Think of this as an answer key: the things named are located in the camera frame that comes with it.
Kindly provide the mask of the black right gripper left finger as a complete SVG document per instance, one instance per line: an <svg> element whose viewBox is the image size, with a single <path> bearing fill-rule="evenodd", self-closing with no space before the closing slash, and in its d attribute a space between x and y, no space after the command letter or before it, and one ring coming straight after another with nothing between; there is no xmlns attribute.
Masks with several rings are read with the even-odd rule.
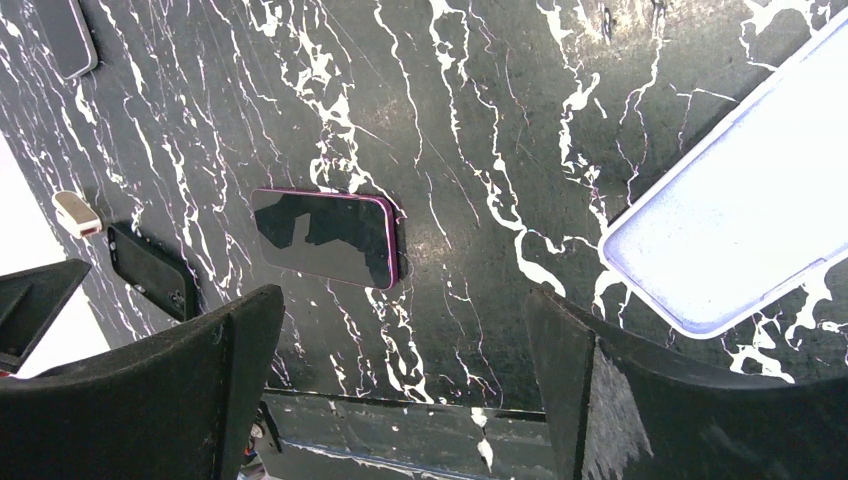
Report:
<svg viewBox="0 0 848 480"><path fill-rule="evenodd" d="M260 287L103 354L1 383L5 479L234 479L284 319Z"/></svg>

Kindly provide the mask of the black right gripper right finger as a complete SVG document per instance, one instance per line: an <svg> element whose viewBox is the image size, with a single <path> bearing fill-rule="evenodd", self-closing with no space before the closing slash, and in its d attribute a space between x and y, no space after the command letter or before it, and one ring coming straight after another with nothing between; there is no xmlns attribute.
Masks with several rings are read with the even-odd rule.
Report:
<svg viewBox="0 0 848 480"><path fill-rule="evenodd" d="M530 292L524 322L560 479L843 479L847 381L724 370Z"/></svg>

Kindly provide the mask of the black phone case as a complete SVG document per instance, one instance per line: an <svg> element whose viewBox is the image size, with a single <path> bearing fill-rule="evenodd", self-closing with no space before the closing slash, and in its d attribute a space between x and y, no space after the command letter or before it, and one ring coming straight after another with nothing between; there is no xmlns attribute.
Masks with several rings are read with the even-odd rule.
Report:
<svg viewBox="0 0 848 480"><path fill-rule="evenodd" d="M125 223L107 227L113 271L179 322L197 315L197 292L186 265L136 235Z"/></svg>

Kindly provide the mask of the pink-edged black smartphone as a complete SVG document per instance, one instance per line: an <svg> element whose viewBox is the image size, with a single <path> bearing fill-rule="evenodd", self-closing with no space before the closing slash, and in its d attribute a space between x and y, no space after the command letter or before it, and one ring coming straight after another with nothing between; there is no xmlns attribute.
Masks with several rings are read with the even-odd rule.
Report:
<svg viewBox="0 0 848 480"><path fill-rule="evenodd" d="M379 290L398 282L395 215L385 198L260 188L250 204L268 264Z"/></svg>

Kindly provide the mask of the lavender phone case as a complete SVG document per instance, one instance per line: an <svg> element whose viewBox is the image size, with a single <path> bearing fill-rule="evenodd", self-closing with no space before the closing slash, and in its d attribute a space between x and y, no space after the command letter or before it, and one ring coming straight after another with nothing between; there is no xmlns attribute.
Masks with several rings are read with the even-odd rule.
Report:
<svg viewBox="0 0 848 480"><path fill-rule="evenodd" d="M609 227L602 262L680 334L710 339L847 255L840 12Z"/></svg>

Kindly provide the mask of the blue-edged black smartphone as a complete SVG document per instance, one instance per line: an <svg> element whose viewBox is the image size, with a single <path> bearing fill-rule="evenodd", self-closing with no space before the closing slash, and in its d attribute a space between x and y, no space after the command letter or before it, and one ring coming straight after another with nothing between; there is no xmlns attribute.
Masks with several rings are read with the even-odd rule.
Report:
<svg viewBox="0 0 848 480"><path fill-rule="evenodd" d="M34 0L58 75L74 79L97 67L99 58L77 0Z"/></svg>

